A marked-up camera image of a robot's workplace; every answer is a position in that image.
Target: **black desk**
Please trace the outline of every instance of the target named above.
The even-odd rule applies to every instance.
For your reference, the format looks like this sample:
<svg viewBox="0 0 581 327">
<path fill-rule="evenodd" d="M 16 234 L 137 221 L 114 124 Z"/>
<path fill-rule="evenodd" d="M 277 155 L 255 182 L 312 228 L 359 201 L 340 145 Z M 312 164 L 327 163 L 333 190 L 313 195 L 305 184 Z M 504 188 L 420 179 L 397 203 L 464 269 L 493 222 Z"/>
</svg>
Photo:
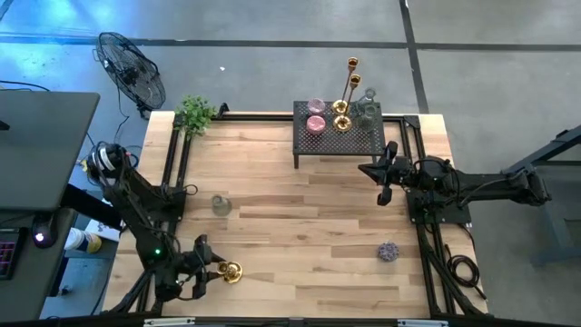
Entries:
<svg viewBox="0 0 581 327">
<path fill-rule="evenodd" d="M 61 267 L 66 235 L 75 211 L 119 228 L 110 206 L 70 185 L 68 180 L 93 119 L 99 94 L 0 92 L 0 222 L 28 211 L 59 212 L 59 237 L 48 249 L 27 235 L 13 277 L 0 281 L 0 322 L 35 320 Z M 6 226 L 30 227 L 30 218 Z"/>
</svg>

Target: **black mesh shelf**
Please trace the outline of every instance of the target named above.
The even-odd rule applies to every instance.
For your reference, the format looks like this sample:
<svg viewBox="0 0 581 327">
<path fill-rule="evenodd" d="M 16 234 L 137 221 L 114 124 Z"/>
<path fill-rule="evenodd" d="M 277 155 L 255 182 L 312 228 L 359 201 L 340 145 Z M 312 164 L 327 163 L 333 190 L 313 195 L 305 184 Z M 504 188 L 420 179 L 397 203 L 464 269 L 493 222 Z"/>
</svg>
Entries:
<svg viewBox="0 0 581 327">
<path fill-rule="evenodd" d="M 333 127 L 335 114 L 331 111 L 331 102 L 325 102 L 325 131 L 312 135 L 307 131 L 309 109 L 306 101 L 295 101 L 293 108 L 293 149 L 297 155 L 382 155 L 385 147 L 385 135 L 381 119 L 381 107 L 378 104 L 377 126 L 367 132 L 358 128 L 357 124 L 348 132 L 338 132 Z"/>
</svg>

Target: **glass jar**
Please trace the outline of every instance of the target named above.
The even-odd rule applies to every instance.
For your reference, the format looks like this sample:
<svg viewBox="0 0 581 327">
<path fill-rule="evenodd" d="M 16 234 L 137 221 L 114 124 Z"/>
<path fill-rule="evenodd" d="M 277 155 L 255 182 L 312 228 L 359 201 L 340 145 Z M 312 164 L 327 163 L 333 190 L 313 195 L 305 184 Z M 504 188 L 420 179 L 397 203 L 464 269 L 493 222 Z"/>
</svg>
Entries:
<svg viewBox="0 0 581 327">
<path fill-rule="evenodd" d="M 375 104 L 375 100 L 373 100 L 375 95 L 376 95 L 376 92 L 375 92 L 375 89 L 373 87 L 366 88 L 365 94 L 355 103 L 352 115 L 354 117 L 357 117 L 357 116 L 363 114 L 365 107 L 368 104 Z"/>
<path fill-rule="evenodd" d="M 371 132 L 378 123 L 378 107 L 375 104 L 367 104 L 359 111 L 355 118 L 358 128 L 364 132 Z"/>
</svg>

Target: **white container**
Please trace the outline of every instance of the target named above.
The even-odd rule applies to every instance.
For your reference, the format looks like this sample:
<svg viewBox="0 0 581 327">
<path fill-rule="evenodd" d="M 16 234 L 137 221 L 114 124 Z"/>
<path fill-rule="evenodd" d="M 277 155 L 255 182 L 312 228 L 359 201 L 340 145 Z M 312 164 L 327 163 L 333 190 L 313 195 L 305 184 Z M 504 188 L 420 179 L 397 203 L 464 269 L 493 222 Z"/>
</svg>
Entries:
<svg viewBox="0 0 581 327">
<path fill-rule="evenodd" d="M 64 243 L 65 250 L 78 250 L 86 253 L 96 253 L 101 249 L 101 238 L 94 233 L 71 228 Z"/>
</svg>

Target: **keyboard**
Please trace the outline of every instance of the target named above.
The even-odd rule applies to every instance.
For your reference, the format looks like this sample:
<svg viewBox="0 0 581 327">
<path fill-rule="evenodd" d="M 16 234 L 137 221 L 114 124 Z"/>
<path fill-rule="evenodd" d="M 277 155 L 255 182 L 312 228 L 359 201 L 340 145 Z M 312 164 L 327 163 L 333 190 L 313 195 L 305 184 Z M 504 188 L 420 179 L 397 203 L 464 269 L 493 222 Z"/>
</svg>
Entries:
<svg viewBox="0 0 581 327">
<path fill-rule="evenodd" d="M 0 228 L 0 281 L 12 278 L 25 237 L 25 228 Z"/>
</svg>

